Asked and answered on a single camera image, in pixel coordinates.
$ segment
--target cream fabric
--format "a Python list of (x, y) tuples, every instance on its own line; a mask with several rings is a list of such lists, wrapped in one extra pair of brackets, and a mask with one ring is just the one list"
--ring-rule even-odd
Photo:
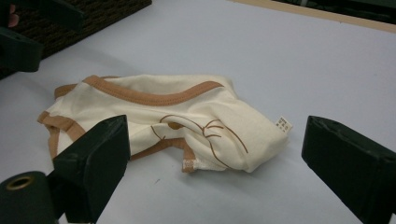
[(103, 119), (125, 114), (132, 159), (167, 147), (184, 150), (183, 171), (252, 172), (287, 144), (287, 135), (237, 99), (220, 76), (91, 76), (56, 90), (38, 121), (49, 129), (51, 156)]

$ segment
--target cream baby clothing with brown trim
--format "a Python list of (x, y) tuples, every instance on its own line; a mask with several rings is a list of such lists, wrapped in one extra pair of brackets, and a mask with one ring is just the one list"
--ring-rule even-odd
[(273, 122), (237, 99), (226, 77), (91, 76), (55, 95), (55, 104), (38, 118), (49, 129), (52, 158), (117, 115), (127, 116), (132, 160), (178, 147), (183, 172), (252, 172), (287, 144)]

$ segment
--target dark woven basket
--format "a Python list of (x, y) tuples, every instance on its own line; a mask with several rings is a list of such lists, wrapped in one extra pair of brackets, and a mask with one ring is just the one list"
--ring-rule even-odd
[[(112, 23), (151, 5), (151, 0), (64, 0), (84, 12), (81, 33), (67, 30), (38, 15), (37, 11), (19, 8), (20, 23), (12, 30), (44, 45), (43, 59), (92, 35)], [(0, 67), (0, 79), (15, 71)]]

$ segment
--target white label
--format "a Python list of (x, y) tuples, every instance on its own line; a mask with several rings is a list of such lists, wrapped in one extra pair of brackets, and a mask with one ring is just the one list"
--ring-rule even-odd
[(291, 123), (288, 122), (285, 118), (280, 117), (280, 119), (276, 123), (276, 127), (278, 127), (280, 131), (284, 133), (288, 133), (293, 127), (293, 125), (291, 125)]

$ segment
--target bolt hole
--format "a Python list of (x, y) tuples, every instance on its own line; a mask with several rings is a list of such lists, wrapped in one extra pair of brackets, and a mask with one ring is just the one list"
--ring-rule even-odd
[(26, 188), (33, 182), (33, 179), (34, 178), (29, 175), (13, 179), (11, 182), (9, 182), (7, 184), (7, 189), (8, 190), (17, 190), (17, 189)]

